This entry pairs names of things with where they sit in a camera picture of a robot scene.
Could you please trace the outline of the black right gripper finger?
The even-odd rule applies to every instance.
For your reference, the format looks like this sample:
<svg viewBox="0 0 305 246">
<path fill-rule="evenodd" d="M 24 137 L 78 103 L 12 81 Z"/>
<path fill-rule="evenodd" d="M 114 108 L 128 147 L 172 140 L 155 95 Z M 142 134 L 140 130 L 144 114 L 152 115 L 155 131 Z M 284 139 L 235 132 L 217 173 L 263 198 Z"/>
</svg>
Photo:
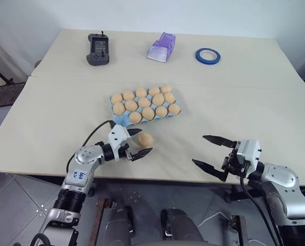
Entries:
<svg viewBox="0 0 305 246">
<path fill-rule="evenodd" d="M 231 149 L 235 149 L 235 147 L 237 145 L 237 141 L 232 141 L 232 140 L 220 137 L 220 136 L 203 135 L 202 137 L 215 145 L 225 146 L 225 147 L 231 148 Z"/>
<path fill-rule="evenodd" d="M 200 161 L 200 160 L 192 159 L 192 161 L 196 166 L 198 166 L 200 169 L 202 169 L 205 173 L 208 173 L 223 182 L 225 182 L 227 180 L 228 173 L 229 173 L 228 171 L 216 170 L 214 168 L 214 166 L 212 166 L 208 163 L 205 163 L 203 161 Z"/>
</svg>

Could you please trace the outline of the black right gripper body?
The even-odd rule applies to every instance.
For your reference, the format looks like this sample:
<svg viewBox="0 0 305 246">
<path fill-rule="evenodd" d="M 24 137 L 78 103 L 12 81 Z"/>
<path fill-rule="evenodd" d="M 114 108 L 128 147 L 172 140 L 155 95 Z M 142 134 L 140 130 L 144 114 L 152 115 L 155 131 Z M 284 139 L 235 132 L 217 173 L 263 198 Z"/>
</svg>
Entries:
<svg viewBox="0 0 305 246">
<path fill-rule="evenodd" d="M 227 174 L 232 174 L 239 177 L 246 177 L 247 161 L 238 154 L 237 149 L 233 149 L 227 157 L 225 157 L 222 167 Z"/>
</svg>

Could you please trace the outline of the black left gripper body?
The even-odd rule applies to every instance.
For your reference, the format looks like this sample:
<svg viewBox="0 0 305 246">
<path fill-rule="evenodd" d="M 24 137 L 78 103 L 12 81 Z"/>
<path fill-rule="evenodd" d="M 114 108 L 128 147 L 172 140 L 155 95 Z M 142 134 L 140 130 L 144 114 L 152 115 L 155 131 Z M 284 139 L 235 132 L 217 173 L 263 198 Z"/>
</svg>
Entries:
<svg viewBox="0 0 305 246">
<path fill-rule="evenodd" d="M 118 146 L 114 151 L 114 159 L 115 161 L 118 161 L 121 158 L 127 158 L 127 150 L 129 148 L 129 144 L 126 143 L 122 146 Z"/>
</svg>

